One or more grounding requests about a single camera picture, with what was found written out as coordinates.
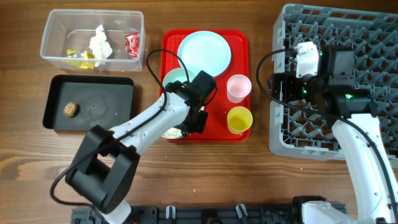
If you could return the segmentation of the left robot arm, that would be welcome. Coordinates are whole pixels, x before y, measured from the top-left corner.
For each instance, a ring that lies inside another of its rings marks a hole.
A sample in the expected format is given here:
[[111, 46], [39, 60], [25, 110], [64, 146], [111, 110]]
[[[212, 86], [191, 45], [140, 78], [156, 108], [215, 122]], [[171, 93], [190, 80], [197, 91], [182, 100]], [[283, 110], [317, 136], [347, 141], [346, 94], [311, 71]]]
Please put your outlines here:
[[131, 213], [125, 197], [144, 151], [171, 128], [202, 133], [202, 110], [216, 83], [194, 79], [169, 83], [161, 97], [130, 121], [106, 130], [91, 128], [69, 168], [65, 181], [89, 201], [107, 223], [124, 223]]

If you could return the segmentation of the white napkin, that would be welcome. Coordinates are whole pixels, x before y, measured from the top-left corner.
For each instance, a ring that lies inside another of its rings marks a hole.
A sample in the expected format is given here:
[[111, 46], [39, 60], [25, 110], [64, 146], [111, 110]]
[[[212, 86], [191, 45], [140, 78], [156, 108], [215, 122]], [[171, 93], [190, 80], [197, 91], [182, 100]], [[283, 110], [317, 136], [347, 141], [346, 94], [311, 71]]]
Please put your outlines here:
[[89, 48], [92, 50], [96, 60], [105, 60], [113, 52], [102, 25], [95, 30], [96, 35], [90, 39]]

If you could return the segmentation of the red snack wrapper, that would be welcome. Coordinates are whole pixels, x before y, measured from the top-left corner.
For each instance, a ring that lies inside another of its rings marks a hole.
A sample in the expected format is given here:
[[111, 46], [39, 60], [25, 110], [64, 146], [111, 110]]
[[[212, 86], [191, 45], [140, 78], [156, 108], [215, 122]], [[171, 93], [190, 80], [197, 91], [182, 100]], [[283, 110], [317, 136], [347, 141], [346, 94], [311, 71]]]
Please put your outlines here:
[[140, 35], [138, 32], [124, 37], [126, 41], [125, 50], [131, 59], [136, 59], [139, 53]]

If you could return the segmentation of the mint green bowl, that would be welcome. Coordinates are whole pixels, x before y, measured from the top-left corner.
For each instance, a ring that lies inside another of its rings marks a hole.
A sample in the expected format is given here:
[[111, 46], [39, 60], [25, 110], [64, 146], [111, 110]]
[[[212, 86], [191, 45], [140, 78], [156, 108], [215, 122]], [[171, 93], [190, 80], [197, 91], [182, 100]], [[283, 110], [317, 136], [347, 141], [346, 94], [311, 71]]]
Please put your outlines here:
[[176, 81], [179, 81], [183, 84], [186, 83], [187, 76], [186, 76], [184, 68], [175, 68], [175, 69], [169, 71], [169, 73], [166, 74], [166, 76], [164, 77], [164, 79], [162, 81], [162, 86], [164, 88], [166, 88], [166, 86], [169, 83], [174, 83]]

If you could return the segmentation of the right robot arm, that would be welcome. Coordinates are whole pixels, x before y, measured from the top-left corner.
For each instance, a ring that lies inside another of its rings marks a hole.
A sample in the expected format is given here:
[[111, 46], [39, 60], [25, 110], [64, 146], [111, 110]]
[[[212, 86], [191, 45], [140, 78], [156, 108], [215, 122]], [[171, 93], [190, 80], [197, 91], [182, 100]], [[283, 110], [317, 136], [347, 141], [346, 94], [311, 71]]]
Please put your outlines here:
[[301, 112], [326, 119], [343, 151], [358, 206], [353, 220], [322, 200], [301, 202], [302, 223], [397, 223], [397, 181], [382, 142], [377, 105], [369, 90], [354, 87], [354, 51], [313, 42], [289, 49], [294, 72], [275, 73], [265, 94], [286, 107], [305, 100]]

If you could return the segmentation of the brown food ball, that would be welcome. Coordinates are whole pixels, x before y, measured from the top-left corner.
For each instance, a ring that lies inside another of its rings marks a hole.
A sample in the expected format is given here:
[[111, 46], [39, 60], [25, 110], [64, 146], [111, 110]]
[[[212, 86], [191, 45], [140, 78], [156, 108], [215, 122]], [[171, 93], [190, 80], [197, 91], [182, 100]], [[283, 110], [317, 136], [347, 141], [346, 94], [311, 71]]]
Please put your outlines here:
[[65, 105], [65, 107], [63, 109], [63, 113], [65, 116], [72, 118], [76, 115], [78, 109], [79, 109], [78, 103], [69, 102]]

